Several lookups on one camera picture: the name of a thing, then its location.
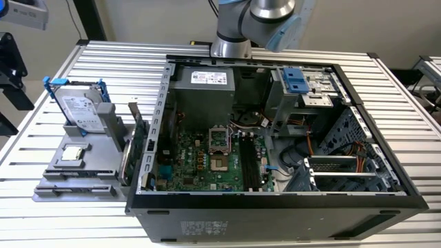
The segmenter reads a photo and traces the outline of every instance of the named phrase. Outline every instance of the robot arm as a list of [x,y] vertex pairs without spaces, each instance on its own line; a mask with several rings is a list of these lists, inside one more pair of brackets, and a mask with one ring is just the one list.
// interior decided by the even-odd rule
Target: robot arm
[[251,40],[272,52],[287,48],[300,25],[295,0],[219,0],[214,57],[251,58]]

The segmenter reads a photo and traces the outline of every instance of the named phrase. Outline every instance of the ram slot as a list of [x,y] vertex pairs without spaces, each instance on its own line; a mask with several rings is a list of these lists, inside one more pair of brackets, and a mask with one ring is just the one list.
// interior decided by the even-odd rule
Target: ram slot
[[244,191],[257,191],[260,187],[257,155],[252,137],[242,137],[239,140],[240,162],[243,166]]

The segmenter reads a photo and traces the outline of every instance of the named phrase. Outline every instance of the slotted aluminum surface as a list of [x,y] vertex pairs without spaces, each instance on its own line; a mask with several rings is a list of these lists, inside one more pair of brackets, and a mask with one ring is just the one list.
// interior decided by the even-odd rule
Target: slotted aluminum surface
[[[208,53],[207,46],[92,41],[87,46],[75,48],[56,77],[79,81],[98,81],[103,78],[124,121],[134,122],[126,106],[132,100],[139,102],[144,118],[150,120],[166,55],[208,56]],[[440,131],[405,94],[381,61],[363,53],[296,50],[273,54],[255,49],[253,57],[341,65],[431,210],[360,242],[210,243],[182,246],[440,247]],[[64,135],[63,122],[60,110],[44,93],[36,103],[36,110],[28,114],[19,127],[20,135],[10,139],[0,152],[0,241],[6,241],[0,244],[3,247],[150,245],[151,241],[136,218],[124,214],[126,203],[32,201],[34,188]]]

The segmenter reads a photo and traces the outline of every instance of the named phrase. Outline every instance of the power supply label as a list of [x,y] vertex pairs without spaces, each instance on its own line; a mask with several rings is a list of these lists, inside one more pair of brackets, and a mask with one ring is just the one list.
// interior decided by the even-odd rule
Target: power supply label
[[194,71],[191,83],[192,84],[227,85],[227,73],[226,72]]
[[104,127],[92,100],[87,97],[63,96],[63,101],[75,124],[91,133],[103,132]]
[[183,235],[226,235],[228,221],[182,221]]

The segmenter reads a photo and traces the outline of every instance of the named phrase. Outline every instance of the barcode sticker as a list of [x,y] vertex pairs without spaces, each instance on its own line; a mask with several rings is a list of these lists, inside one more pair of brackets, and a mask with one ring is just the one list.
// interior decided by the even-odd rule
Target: barcode sticker
[[226,72],[194,71],[191,83],[192,84],[227,85],[227,73]]

